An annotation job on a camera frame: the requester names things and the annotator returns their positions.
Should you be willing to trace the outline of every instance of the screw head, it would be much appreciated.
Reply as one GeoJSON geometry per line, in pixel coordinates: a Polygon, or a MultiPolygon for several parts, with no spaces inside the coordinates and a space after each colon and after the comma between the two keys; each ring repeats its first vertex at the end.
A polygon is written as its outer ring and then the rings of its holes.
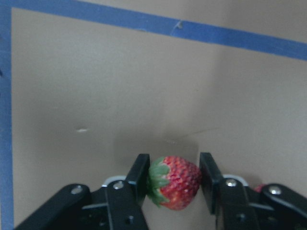
{"type": "Polygon", "coordinates": [[[122,181],[117,181],[114,185],[113,188],[114,189],[121,189],[124,187],[124,183],[122,181]]]}
{"type": "Polygon", "coordinates": [[[229,187],[236,187],[236,180],[229,178],[226,180],[226,185],[229,187]]]}
{"type": "Polygon", "coordinates": [[[269,187],[269,192],[273,195],[280,195],[282,193],[282,190],[278,186],[270,186],[269,187]]]}
{"type": "Polygon", "coordinates": [[[82,191],[83,191],[83,188],[81,187],[81,185],[77,185],[76,187],[74,187],[71,190],[71,194],[76,195],[76,194],[79,194],[82,191]]]}

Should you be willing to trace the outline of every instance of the blue tape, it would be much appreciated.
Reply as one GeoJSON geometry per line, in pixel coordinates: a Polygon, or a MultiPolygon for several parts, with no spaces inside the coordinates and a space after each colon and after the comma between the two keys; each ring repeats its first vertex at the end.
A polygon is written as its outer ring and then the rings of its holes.
{"type": "Polygon", "coordinates": [[[75,0],[2,0],[12,7],[307,60],[307,44],[75,0]]]}
{"type": "Polygon", "coordinates": [[[13,229],[11,8],[0,5],[0,205],[1,229],[13,229]]]}

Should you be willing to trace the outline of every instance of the blue painter's tape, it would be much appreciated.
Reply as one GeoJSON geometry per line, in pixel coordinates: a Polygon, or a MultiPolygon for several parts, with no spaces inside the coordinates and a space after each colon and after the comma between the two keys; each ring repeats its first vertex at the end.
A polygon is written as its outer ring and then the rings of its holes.
{"type": "Polygon", "coordinates": [[[11,8],[0,5],[0,205],[1,229],[12,230],[11,8]]]}
{"type": "Polygon", "coordinates": [[[12,7],[307,60],[307,44],[75,0],[2,0],[12,7]]]}

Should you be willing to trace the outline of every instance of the white curved part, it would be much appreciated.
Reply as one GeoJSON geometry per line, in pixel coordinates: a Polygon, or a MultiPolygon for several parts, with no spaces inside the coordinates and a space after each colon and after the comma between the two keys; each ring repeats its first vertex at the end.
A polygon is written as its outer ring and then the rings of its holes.
{"type": "Polygon", "coordinates": [[[126,179],[126,176],[123,176],[123,175],[111,176],[111,177],[107,178],[101,186],[107,187],[108,184],[113,182],[113,181],[119,181],[119,180],[124,181],[125,179],[126,179]]]}
{"type": "Polygon", "coordinates": [[[223,174],[223,177],[224,178],[233,178],[237,181],[240,181],[243,184],[243,186],[248,187],[248,183],[241,176],[232,175],[232,174],[223,174]]]}

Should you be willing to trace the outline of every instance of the red strawberry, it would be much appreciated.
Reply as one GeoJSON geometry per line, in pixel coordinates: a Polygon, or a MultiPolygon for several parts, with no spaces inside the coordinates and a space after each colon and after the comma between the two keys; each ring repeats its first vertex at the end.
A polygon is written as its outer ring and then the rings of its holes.
{"type": "Polygon", "coordinates": [[[158,206],[182,210],[194,198],[201,183],[199,168],[177,156],[154,161],[147,178],[149,198],[158,206]]]}

